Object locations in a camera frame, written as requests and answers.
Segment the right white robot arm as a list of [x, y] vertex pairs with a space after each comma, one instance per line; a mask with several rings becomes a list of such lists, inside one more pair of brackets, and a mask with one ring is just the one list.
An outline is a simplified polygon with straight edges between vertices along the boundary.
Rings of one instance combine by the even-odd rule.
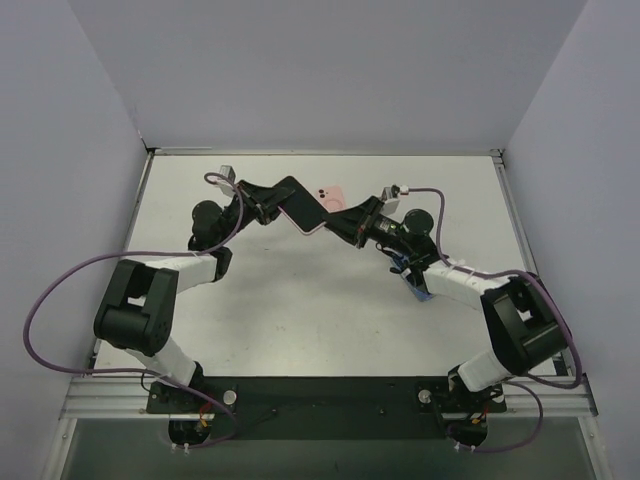
[[476, 394], [575, 349], [536, 276], [517, 270], [490, 274], [448, 259], [439, 245], [440, 224], [427, 211], [412, 209], [397, 222], [384, 214], [382, 200], [371, 197], [326, 214], [324, 222], [356, 248], [375, 242], [391, 259], [392, 272], [418, 295], [444, 297], [483, 315], [490, 347], [450, 371], [451, 390]]

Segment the pink phone case on table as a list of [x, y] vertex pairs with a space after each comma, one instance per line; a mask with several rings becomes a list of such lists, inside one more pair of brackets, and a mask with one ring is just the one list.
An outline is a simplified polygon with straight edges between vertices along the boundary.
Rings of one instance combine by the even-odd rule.
[[338, 185], [321, 187], [315, 191], [318, 202], [329, 213], [342, 211], [347, 208], [343, 190]]

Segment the blue phone case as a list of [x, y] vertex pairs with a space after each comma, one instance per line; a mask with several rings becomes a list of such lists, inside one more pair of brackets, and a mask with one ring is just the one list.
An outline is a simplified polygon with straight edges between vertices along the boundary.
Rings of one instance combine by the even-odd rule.
[[392, 273], [398, 274], [404, 284], [420, 302], [426, 302], [433, 298], [428, 291], [424, 280], [423, 272], [416, 267], [410, 267], [408, 259], [403, 256], [394, 256], [391, 260]]

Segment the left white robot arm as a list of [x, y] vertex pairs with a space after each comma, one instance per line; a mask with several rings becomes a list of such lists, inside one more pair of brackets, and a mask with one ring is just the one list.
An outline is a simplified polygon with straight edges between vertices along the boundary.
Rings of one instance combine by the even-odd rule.
[[199, 408], [205, 398], [202, 368], [171, 338], [176, 297], [221, 280], [232, 258], [224, 244], [253, 221], [271, 223], [294, 193], [283, 182], [261, 187], [241, 181], [231, 188], [226, 207], [212, 200], [196, 204], [188, 254], [117, 263], [94, 320], [95, 336], [171, 384], [169, 398], [179, 409]]

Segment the aluminium frame rail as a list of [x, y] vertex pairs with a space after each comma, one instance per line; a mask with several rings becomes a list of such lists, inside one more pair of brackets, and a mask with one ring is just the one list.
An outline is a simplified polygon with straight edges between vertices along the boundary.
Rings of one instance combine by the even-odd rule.
[[[598, 410], [590, 387], [553, 388], [516, 378], [486, 394], [451, 397], [438, 377], [214, 377], [206, 392], [220, 406], [241, 415], [248, 408], [353, 407], [386, 415], [393, 410], [462, 416], [470, 412], [534, 417], [592, 417]], [[92, 377], [72, 381], [62, 407], [68, 419], [124, 419], [147, 415], [196, 419], [215, 413], [206, 400], [181, 389], [133, 377]]]

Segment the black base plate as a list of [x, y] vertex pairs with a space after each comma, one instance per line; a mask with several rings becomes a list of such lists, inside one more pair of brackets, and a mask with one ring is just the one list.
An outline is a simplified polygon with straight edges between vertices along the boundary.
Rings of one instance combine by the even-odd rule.
[[197, 390], [152, 383], [146, 410], [170, 416], [177, 444], [228, 433], [240, 440], [427, 440], [454, 433], [478, 445], [489, 413], [503, 413], [499, 387], [466, 393], [444, 376], [204, 377]]

